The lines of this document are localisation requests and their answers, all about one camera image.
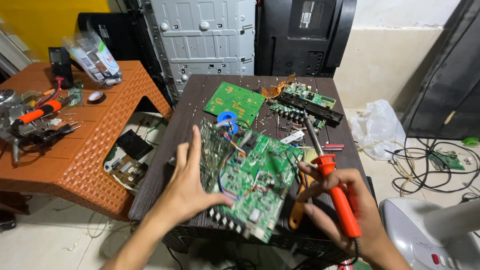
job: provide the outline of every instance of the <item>finger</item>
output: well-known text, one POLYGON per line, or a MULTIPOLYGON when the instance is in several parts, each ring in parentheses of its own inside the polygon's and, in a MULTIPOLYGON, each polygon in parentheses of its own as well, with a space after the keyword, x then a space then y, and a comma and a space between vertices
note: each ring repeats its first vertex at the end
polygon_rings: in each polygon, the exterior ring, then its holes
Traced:
POLYGON ((308 174, 309 176, 313 177, 316 181, 321 183, 323 181, 323 177, 320 172, 317 171, 317 168, 314 166, 307 164, 303 161, 299 162, 299 169, 301 172, 308 174))
POLYGON ((320 208, 313 204, 305 204, 305 214, 313 221, 315 226, 322 230, 333 242, 339 244, 344 238, 341 228, 333 222, 333 220, 325 214, 320 208))
POLYGON ((223 194, 223 193, 212 193, 212 194, 207 194, 207 203, 208 207, 213 206, 213 205, 228 205, 232 206, 233 205, 233 199, 230 198, 229 196, 223 194))
POLYGON ((189 143, 182 143, 177 147, 177 164, 175 167, 178 169, 184 168, 187 164, 188 145, 189 143))
POLYGON ((193 125, 193 141, 188 163, 200 164, 200 157, 202 155, 202 138, 200 136, 200 129, 197 125, 193 125))
POLYGON ((339 183, 346 184, 349 191, 357 196, 370 195, 367 186, 363 182, 360 172, 357 169, 342 169, 331 172, 323 183, 325 190, 330 190, 339 183))
POLYGON ((317 197, 320 194, 325 192, 324 187, 320 183, 314 182, 311 184, 307 189, 305 189, 302 193, 298 194, 297 201, 304 202, 310 197, 317 197))

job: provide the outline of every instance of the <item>dark wooden tabletop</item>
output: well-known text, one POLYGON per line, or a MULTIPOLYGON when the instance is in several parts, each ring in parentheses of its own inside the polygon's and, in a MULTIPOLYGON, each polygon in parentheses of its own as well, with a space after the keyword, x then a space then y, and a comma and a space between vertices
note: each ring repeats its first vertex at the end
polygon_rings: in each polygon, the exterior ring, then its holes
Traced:
MULTIPOLYGON (((136 196, 132 208, 129 212, 129 218, 135 221, 141 221, 147 211, 153 206, 157 198, 160 196, 165 185, 168 183, 173 174, 173 167, 167 164, 167 161, 176 155, 177 145, 183 142, 192 141, 192 125, 200 125, 202 118, 206 118, 211 122, 216 121, 216 116, 203 111, 203 108, 210 100, 213 93, 216 91, 222 81, 241 86, 243 88, 252 90, 256 89, 258 83, 265 86, 267 89, 270 86, 276 86, 278 81, 285 80, 286 77, 272 77, 272 76, 237 76, 237 75, 192 75, 189 78, 181 99, 175 109, 173 117, 168 124, 167 130, 164 134, 161 145, 156 150, 156 154, 151 162, 150 168, 145 176, 144 183, 136 196)), ((312 87, 313 92, 318 92, 321 95, 336 99, 334 110, 345 114, 342 107, 342 102, 338 96, 333 79, 331 78, 312 78, 312 77, 298 77, 297 83, 303 83, 312 87)), ((252 124, 252 129, 271 138, 278 139, 276 129, 276 118, 272 117, 272 111, 267 104, 263 104, 258 117, 252 124)), ((287 119, 280 118, 280 126, 287 126, 287 119)), ((288 132, 282 131, 281 138, 285 137, 288 132)), ((337 128, 324 127, 319 133, 319 140, 321 144, 327 141, 331 144, 344 144, 345 148, 342 151, 335 152, 336 164, 338 169, 356 168, 360 171, 365 184, 368 189, 365 172, 361 165, 360 157, 357 148, 353 141, 348 120, 344 117, 337 128)), ((307 146, 312 146, 312 142, 308 136, 305 136, 305 143, 307 146)), ((286 197, 284 207, 280 213, 280 218, 277 223, 277 229, 274 233, 299 233, 304 237, 314 239, 327 239, 317 229, 309 225, 309 220, 304 219, 302 225, 296 232, 291 232, 288 229, 288 217, 291 208, 294 204, 294 198, 298 191, 298 184, 296 181, 290 188, 289 195, 286 197)), ((317 200, 313 201, 317 206, 322 207, 327 213, 335 217, 333 204, 329 196, 322 195, 317 200)), ((191 219, 185 225, 190 226, 209 226, 212 227, 212 221, 201 213, 195 218, 191 219)))

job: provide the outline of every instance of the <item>green spool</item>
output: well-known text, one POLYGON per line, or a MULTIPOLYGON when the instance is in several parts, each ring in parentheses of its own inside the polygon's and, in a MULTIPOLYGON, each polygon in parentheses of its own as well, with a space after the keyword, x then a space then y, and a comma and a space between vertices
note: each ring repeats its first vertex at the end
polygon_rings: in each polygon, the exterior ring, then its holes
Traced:
POLYGON ((466 147, 475 147, 479 144, 480 139, 476 137, 469 137, 462 141, 463 146, 466 147))

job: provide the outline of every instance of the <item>tiled floor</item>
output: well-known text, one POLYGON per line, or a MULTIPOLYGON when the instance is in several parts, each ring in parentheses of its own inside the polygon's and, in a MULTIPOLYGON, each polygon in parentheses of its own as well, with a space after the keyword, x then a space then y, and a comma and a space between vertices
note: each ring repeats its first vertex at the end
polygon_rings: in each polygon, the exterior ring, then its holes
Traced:
MULTIPOLYGON (((346 119, 355 115, 356 110, 346 110, 346 119)), ((160 120, 158 114, 137 113, 125 130, 136 131, 138 122, 144 120, 144 125, 139 128, 138 134, 144 139, 150 127, 160 120)), ((148 134, 148 140, 161 142, 165 127, 148 134)), ((411 146, 422 147, 417 140, 410 140, 411 146)), ((444 150, 455 150, 461 160, 467 157, 464 150, 455 149, 453 146, 442 146, 444 150)), ((155 154, 150 152, 145 157, 149 163, 155 154)), ((387 161, 374 161, 364 153, 360 153, 363 167, 368 176, 372 177, 377 201, 399 193, 392 187, 392 180, 398 177, 391 164, 387 161)), ((416 171, 422 173, 425 170, 425 161, 415 162, 416 171)), ((468 171, 475 168, 472 165, 464 165, 468 171)), ((451 181, 442 187, 444 190, 462 188, 462 182, 469 182, 473 174, 453 175, 451 181)), ((428 183, 442 183, 446 175, 429 175, 428 183)), ((474 187, 480 189, 480 182, 474 181, 474 187)), ((407 189, 413 189, 414 184, 408 184, 407 189)), ((425 189, 406 197, 428 200, 442 206, 451 206, 460 202, 462 194, 470 192, 464 190, 451 194, 441 194, 425 189)), ((0 235, 0 270, 3 269, 98 269, 106 261, 100 254, 111 256, 125 242, 129 235, 128 223, 110 221, 108 218, 96 214, 93 211, 74 205, 60 198, 51 198, 45 195, 36 195, 30 201, 31 216, 18 216, 18 227, 0 235)), ((177 254, 186 269, 187 256, 177 254)), ((160 245, 152 258, 147 269, 179 269, 178 264, 171 258, 164 245, 160 245)))

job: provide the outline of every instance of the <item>transparent plastic bag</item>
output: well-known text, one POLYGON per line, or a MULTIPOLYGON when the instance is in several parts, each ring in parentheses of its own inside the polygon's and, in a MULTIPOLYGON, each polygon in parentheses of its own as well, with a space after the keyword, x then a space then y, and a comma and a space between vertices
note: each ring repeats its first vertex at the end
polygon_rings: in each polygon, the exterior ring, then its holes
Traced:
POLYGON ((62 44, 101 87, 110 88, 121 82, 119 65, 95 31, 82 31, 72 37, 64 37, 62 44))
POLYGON ((386 100, 367 103, 367 109, 351 117, 350 124, 354 140, 360 147, 366 147, 363 151, 374 160, 392 160, 392 154, 385 150, 393 152, 404 148, 405 131, 386 100))

